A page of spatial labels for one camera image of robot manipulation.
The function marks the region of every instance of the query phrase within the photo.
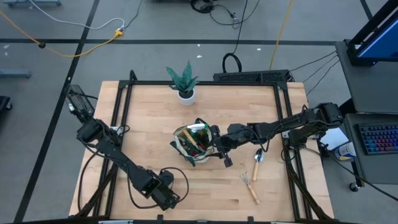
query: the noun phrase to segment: computer desk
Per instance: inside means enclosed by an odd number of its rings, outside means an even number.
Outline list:
[[[108,125],[112,118],[118,83],[103,82],[96,105],[95,117]],[[292,112],[299,113],[302,106],[307,104],[304,85],[288,83],[288,88]],[[202,118],[210,125],[217,124],[221,133],[225,133],[231,123],[276,121],[278,116],[273,87],[198,85],[195,89],[195,104],[182,106],[178,102],[177,92],[167,85],[133,85],[126,123],[131,130],[124,136],[122,151],[137,165],[156,173],[169,166],[182,169],[190,181],[190,191],[188,197],[174,209],[165,212],[159,208],[139,210],[129,199],[126,174],[119,171],[111,218],[156,220],[157,215],[163,215],[164,220],[247,221],[252,216],[255,221],[294,221],[286,167],[280,158],[280,134],[271,140],[264,162],[259,165],[258,180],[252,182],[252,187],[261,201],[260,205],[255,204],[239,178],[245,172],[251,177],[255,163],[254,154],[258,146],[245,144],[232,150],[229,155],[234,165],[226,168],[224,162],[215,157],[192,167],[169,144],[177,128],[193,123],[196,118]],[[286,117],[283,92],[279,92]],[[308,140],[307,147],[318,150],[315,140]],[[320,156],[308,150],[301,150],[300,154],[308,191],[325,213],[333,217]],[[81,167],[90,156],[91,153],[86,151]],[[88,165],[83,178],[82,205],[98,186],[102,163],[102,158],[95,157]],[[173,190],[183,196],[186,191],[185,180],[178,172],[174,172],[174,175]],[[78,211],[77,192],[76,185],[70,207],[71,215]],[[301,193],[298,189],[296,193],[300,216],[305,217]],[[144,199],[133,188],[132,194],[139,205],[154,203],[151,199]],[[108,193],[103,194],[100,215],[104,214],[107,197]]]
[[[345,128],[352,140],[357,158],[351,163],[353,171],[371,183],[398,184],[398,154],[367,156],[355,130],[355,124],[392,122],[398,123],[396,85],[398,62],[378,62],[373,67],[354,67],[346,53],[344,41],[336,43],[336,51],[348,84],[351,99],[340,106],[345,116]],[[356,179],[358,187],[364,183]]]

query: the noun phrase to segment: blue monitor screen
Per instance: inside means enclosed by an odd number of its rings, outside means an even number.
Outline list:
[[[389,58],[398,59],[398,20],[365,47],[359,54],[361,58]]]

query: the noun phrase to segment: small shovel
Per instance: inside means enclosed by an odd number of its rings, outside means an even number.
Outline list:
[[[256,164],[254,165],[252,180],[256,181],[257,180],[257,171],[259,170],[259,163],[264,160],[264,153],[263,153],[262,149],[257,150],[256,155],[254,155],[254,159],[256,160]]]

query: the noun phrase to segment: potted plant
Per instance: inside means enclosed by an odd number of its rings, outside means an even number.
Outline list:
[[[196,79],[198,77],[192,78],[192,67],[190,62],[187,63],[182,76],[177,75],[173,69],[166,67],[167,73],[174,82],[174,85],[170,85],[173,90],[178,90],[178,98],[180,103],[184,106],[192,105],[195,102],[195,90],[193,89],[198,83]]]

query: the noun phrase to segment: white cable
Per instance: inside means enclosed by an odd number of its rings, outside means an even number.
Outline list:
[[[124,19],[121,19],[121,18],[113,18],[113,19],[111,19],[110,21],[106,22],[104,25],[100,26],[100,27],[89,27],[89,26],[86,26],[86,25],[84,25],[84,24],[80,24],[80,23],[76,23],[76,22],[61,21],[61,20],[59,20],[59,19],[56,19],[56,18],[50,16],[48,13],[46,13],[45,11],[43,11],[43,9],[41,9],[39,6],[37,6],[32,0],[29,0],[29,1],[30,1],[30,3],[32,3],[38,10],[40,10],[40,11],[43,12],[46,16],[48,16],[49,18],[51,18],[51,19],[53,19],[53,20],[55,20],[55,21],[57,21],[57,22],[66,23],[66,24],[72,24],[72,25],[78,25],[78,26],[83,26],[83,27],[86,27],[86,28],[89,28],[89,29],[100,29],[100,28],[102,28],[102,27],[108,25],[108,24],[109,24],[110,22],[112,22],[112,21],[120,20],[120,21],[123,22],[123,24],[122,24],[122,26],[121,26],[118,30],[123,30],[123,29],[124,29]]]

